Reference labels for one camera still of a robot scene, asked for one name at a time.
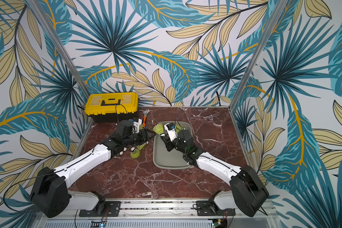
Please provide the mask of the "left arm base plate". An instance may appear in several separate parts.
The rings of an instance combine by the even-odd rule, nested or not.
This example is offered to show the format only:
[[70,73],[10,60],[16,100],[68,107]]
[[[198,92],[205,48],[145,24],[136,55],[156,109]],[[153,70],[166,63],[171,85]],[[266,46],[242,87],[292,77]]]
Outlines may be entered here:
[[80,210],[80,217],[118,217],[121,201],[104,201],[96,205],[93,210]]

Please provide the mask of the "yellow-green shuttlecock one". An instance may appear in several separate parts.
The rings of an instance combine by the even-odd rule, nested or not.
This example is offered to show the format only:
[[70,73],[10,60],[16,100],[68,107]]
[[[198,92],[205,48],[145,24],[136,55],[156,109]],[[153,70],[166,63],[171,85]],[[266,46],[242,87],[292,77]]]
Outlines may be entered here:
[[163,124],[162,124],[162,123],[159,123],[159,124],[155,125],[155,126],[153,127],[153,131],[154,131],[156,134],[158,134],[158,135],[164,134],[164,126],[163,126]]

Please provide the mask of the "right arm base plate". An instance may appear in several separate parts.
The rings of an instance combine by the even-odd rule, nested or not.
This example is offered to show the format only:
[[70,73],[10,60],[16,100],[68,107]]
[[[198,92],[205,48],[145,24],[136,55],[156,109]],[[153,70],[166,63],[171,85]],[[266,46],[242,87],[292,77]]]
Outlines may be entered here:
[[193,209],[197,211],[198,216],[235,216],[235,209],[219,209],[215,203],[208,200],[198,200],[193,205]]

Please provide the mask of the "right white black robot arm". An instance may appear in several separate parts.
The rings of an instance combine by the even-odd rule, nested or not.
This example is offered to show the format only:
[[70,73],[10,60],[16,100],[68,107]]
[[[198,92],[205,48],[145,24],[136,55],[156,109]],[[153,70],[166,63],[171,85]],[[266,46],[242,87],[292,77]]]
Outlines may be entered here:
[[176,133],[172,129],[160,137],[167,151],[175,149],[181,152],[189,165],[215,175],[230,186],[230,191],[219,192],[212,197],[212,204],[218,209],[238,208],[245,215],[253,217],[269,198],[268,190],[252,167],[232,165],[212,156],[196,146],[188,130]]

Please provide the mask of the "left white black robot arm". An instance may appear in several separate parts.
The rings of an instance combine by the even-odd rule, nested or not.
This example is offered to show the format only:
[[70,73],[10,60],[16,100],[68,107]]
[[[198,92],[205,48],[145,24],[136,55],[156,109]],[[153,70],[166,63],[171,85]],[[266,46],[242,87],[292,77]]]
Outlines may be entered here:
[[96,166],[122,153],[127,147],[147,143],[154,136],[152,130],[139,129],[135,122],[122,120],[117,124],[114,133],[87,153],[54,169],[45,167],[40,170],[29,195],[31,202],[48,218],[71,210],[103,215],[106,212],[103,196],[95,191],[70,191],[69,187]]

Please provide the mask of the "grey plastic storage tray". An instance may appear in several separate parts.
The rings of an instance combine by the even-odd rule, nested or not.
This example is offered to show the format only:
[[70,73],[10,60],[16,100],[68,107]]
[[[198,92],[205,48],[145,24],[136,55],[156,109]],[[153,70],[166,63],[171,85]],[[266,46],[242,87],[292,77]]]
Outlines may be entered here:
[[183,159],[182,153],[176,149],[167,151],[164,142],[159,135],[154,138],[153,162],[161,169],[180,170],[191,168]]

